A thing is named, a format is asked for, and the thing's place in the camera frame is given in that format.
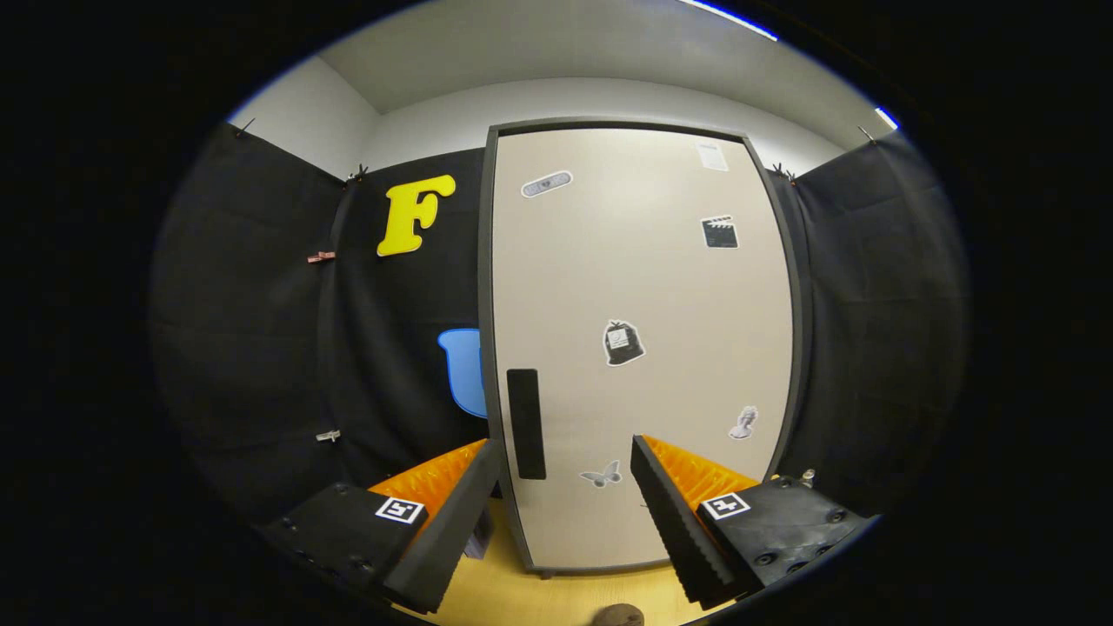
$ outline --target door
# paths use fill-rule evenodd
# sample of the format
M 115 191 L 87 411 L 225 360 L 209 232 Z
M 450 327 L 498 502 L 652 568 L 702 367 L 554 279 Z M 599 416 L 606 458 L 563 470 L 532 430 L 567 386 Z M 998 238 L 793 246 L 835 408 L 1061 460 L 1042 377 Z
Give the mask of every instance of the door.
M 485 385 L 526 561 L 664 560 L 631 437 L 761 480 L 781 433 L 792 304 L 759 165 L 741 141 L 676 129 L 496 140 Z

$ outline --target white wall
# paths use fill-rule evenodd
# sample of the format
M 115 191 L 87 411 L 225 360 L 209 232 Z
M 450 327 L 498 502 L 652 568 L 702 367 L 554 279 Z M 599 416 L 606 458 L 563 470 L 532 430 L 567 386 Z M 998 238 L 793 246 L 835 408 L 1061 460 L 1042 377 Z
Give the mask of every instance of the white wall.
M 361 163 L 380 169 L 486 145 L 491 125 L 556 116 L 622 116 L 717 126 L 746 134 L 762 165 L 802 174 L 845 150 L 760 109 L 681 87 L 610 78 L 551 78 L 487 85 L 383 115 Z
M 339 178 L 355 173 L 378 114 L 318 57 L 277 78 L 228 121 Z

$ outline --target black fabric backdrop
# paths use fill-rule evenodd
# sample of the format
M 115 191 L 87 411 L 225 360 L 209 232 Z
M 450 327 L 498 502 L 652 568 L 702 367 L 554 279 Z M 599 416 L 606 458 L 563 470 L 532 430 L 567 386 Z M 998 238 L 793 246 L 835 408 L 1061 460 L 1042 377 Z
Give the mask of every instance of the black fabric backdrop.
M 342 180 L 223 125 L 169 207 L 152 264 L 160 392 L 197 466 L 263 524 L 331 482 L 372 485 L 486 437 L 436 338 L 477 327 L 482 149 Z M 414 252 L 378 257 L 398 184 L 451 175 Z M 309 264 L 318 251 L 332 262 Z M 335 442 L 315 436 L 339 430 Z
M 483 149 L 341 180 L 221 127 L 154 266 L 164 397 L 214 487 L 263 522 L 327 483 L 371 485 L 487 436 L 452 400 L 440 333 L 477 327 Z M 381 257 L 395 185 L 451 175 L 418 250 Z M 966 358 L 951 206 L 900 134 L 771 174 L 800 267 L 801 410 L 777 470 L 860 515 L 907 495 Z M 306 256 L 335 251 L 332 262 Z M 337 429 L 336 443 L 314 436 Z
M 936 451 L 967 360 L 969 291 L 953 207 L 899 133 L 794 188 L 814 342 L 779 470 L 815 469 L 816 488 L 859 515 L 890 511 Z
M 385 473 L 487 436 L 486 421 L 459 408 L 436 338 L 479 327 L 476 256 L 483 149 L 404 163 L 353 183 L 351 205 L 333 228 L 335 309 L 323 320 L 333 341 L 329 402 L 355 479 Z M 437 200 L 416 251 L 378 256 L 386 232 L 386 190 L 441 175 L 455 192 Z
M 319 268 L 343 183 L 223 125 L 156 243 L 150 336 L 170 415 L 201 472 L 265 521 L 344 477 L 317 368 Z

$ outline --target ceiling light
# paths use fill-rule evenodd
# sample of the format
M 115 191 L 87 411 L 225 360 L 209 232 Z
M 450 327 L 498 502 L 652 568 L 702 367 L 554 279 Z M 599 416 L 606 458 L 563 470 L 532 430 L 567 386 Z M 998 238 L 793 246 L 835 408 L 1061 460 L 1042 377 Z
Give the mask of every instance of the ceiling light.
M 746 20 L 743 20 L 741 18 L 736 18 L 735 16 L 731 16 L 730 13 L 728 13 L 726 11 L 720 11 L 719 9 L 716 9 L 715 7 L 705 4 L 702 2 L 697 2 L 696 0 L 680 0 L 680 1 L 683 2 L 684 4 L 691 4 L 692 7 L 696 7 L 697 9 L 703 9 L 705 11 L 707 11 L 709 13 L 715 13 L 715 14 L 719 16 L 720 18 L 728 19 L 728 20 L 737 23 L 738 26 L 745 26 L 746 28 L 748 28 L 748 29 L 752 30 L 754 32 L 760 35 L 761 37 L 766 37 L 766 38 L 771 39 L 774 41 L 777 40 L 777 38 L 774 37 L 769 31 L 767 31 L 765 29 L 761 29 L 761 28 L 758 28 L 758 27 L 751 25 L 750 22 L 748 22 L 748 21 L 746 21 Z
M 884 119 L 885 124 L 889 125 L 889 128 L 892 128 L 894 130 L 897 129 L 897 123 L 893 121 L 893 118 L 889 117 L 889 114 L 883 111 L 880 107 L 877 107 L 876 109 L 874 109 L 874 113 L 876 113 L 878 117 L 880 117 L 881 119 Z

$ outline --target orange foam pad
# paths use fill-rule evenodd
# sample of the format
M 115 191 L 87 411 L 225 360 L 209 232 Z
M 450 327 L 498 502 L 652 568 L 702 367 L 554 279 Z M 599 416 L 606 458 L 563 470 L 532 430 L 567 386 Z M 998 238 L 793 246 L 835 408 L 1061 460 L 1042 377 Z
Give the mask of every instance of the orange foam pad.
M 649 449 L 653 451 L 672 483 L 680 490 L 681 497 L 692 512 L 696 512 L 703 500 L 749 489 L 758 483 L 752 478 L 671 443 L 653 439 L 648 434 L 642 434 L 641 438 L 649 444 Z
M 456 488 L 460 477 L 467 471 L 467 466 L 472 464 L 480 448 L 486 443 L 486 439 L 480 439 L 474 443 L 469 443 L 463 448 L 456 448 L 451 452 L 445 452 L 435 459 L 430 459 L 420 466 L 414 466 L 408 470 L 391 477 L 378 485 L 367 489 L 381 496 L 390 498 L 401 498 L 425 505 L 429 511 L 429 519 L 417 529 L 414 539 L 421 537 L 429 522 L 433 521 L 437 511 L 444 506 L 452 490 Z

